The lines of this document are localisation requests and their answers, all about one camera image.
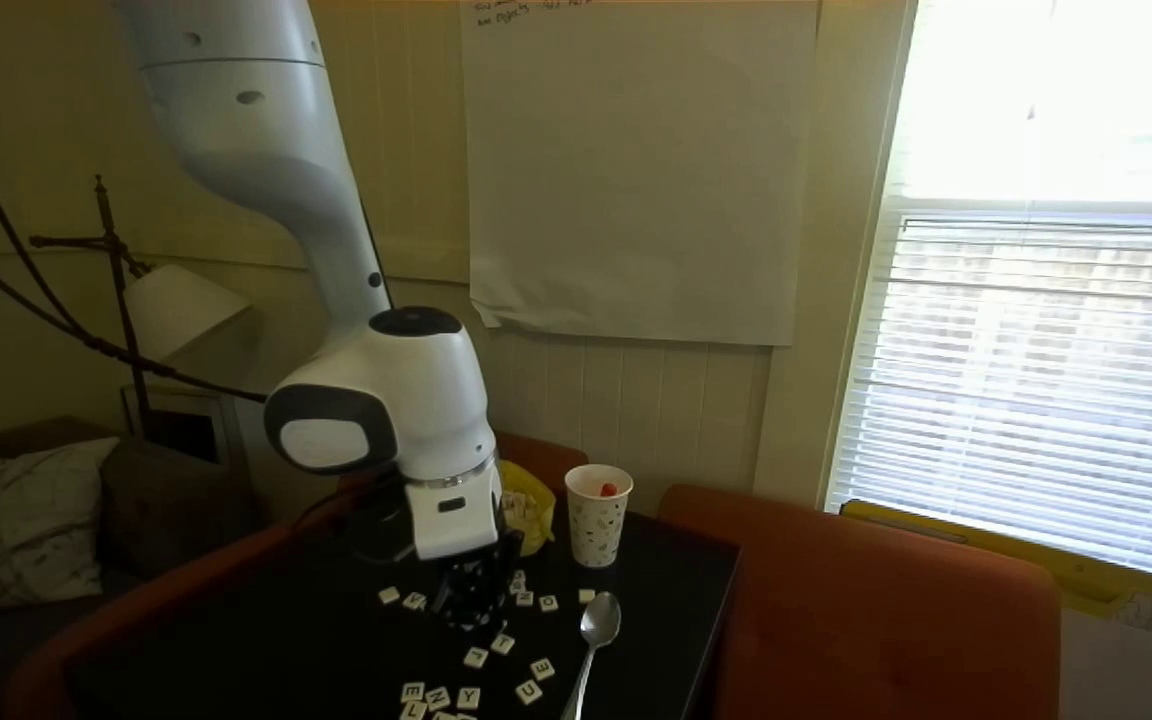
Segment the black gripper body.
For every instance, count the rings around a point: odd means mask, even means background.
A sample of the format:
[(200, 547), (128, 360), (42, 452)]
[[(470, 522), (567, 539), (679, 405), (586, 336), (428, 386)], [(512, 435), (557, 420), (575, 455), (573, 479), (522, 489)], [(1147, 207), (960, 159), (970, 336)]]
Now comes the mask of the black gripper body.
[(483, 633), (506, 613), (512, 574), (512, 546), (491, 546), (470, 555), (442, 562), (432, 583), (432, 615), (463, 637)]

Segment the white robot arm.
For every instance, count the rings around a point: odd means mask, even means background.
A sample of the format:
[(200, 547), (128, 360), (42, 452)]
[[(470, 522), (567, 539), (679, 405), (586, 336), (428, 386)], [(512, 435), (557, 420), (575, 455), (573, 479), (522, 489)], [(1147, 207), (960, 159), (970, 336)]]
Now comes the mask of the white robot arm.
[(275, 220), (324, 306), (324, 346), (265, 399), (301, 471), (396, 478), (432, 607), (491, 627), (508, 598), (499, 445), (470, 327), (390, 292), (308, 0), (116, 0), (168, 150)]

